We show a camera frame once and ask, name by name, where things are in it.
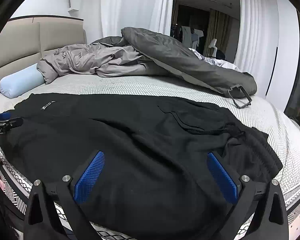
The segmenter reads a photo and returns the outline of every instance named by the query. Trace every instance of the silver bolt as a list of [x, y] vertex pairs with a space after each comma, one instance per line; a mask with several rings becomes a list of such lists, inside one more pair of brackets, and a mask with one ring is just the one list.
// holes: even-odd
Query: silver bolt
[[34, 181], [33, 185], [39, 186], [40, 183], [41, 183], [41, 181], [39, 179], [37, 179], [37, 180]]
[[65, 176], [63, 176], [63, 178], [62, 178], [62, 180], [63, 180], [64, 182], [67, 182], [67, 181], [69, 181], [70, 179], [71, 179], [70, 175], [65, 175]]
[[244, 181], [244, 182], [248, 182], [250, 180], [249, 176], [247, 175], [242, 175], [241, 176], [241, 179]]
[[273, 179], [271, 182], [272, 182], [272, 184], [275, 185], [275, 186], [279, 185], [279, 182], [278, 182], [276, 179]]

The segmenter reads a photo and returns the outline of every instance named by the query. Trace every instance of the white textured bed sheet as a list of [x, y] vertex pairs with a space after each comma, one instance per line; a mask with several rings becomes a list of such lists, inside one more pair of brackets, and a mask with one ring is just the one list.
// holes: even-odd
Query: white textured bed sheet
[[[300, 127], [284, 113], [257, 96], [252, 97], [251, 106], [237, 109], [231, 99], [211, 94], [203, 88], [176, 78], [148, 76], [101, 78], [97, 75], [69, 74], [14, 99], [0, 94], [0, 113], [13, 109], [17, 103], [32, 93], [174, 96], [226, 107], [244, 125], [256, 127], [269, 135], [268, 142], [283, 164], [283, 169], [276, 179], [280, 182], [286, 207], [300, 196]], [[239, 104], [246, 103], [246, 99], [237, 101]]]

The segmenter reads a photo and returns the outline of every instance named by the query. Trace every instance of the headboard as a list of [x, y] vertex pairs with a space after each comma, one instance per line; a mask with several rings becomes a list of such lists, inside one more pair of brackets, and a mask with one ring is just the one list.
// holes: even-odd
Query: headboard
[[30, 16], [10, 19], [0, 33], [0, 80], [66, 45], [85, 43], [83, 20]]

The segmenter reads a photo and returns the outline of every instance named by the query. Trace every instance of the pillow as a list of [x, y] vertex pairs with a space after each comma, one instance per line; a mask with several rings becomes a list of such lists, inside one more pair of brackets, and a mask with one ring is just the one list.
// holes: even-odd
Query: pillow
[[37, 63], [0, 80], [0, 92], [7, 98], [16, 98], [44, 83]]

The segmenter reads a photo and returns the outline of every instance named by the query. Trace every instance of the gray blanket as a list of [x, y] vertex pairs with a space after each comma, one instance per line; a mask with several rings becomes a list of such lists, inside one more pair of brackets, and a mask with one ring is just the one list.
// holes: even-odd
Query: gray blanket
[[[209, 88], [228, 97], [231, 87], [243, 86], [249, 95], [257, 91], [248, 73], [224, 69], [199, 60], [176, 39], [146, 29], [126, 27], [122, 37], [106, 37], [90, 45], [74, 44], [58, 49], [37, 64], [47, 84], [69, 73], [97, 74], [101, 77], [121, 75], [168, 75]], [[234, 98], [244, 94], [237, 88]]]

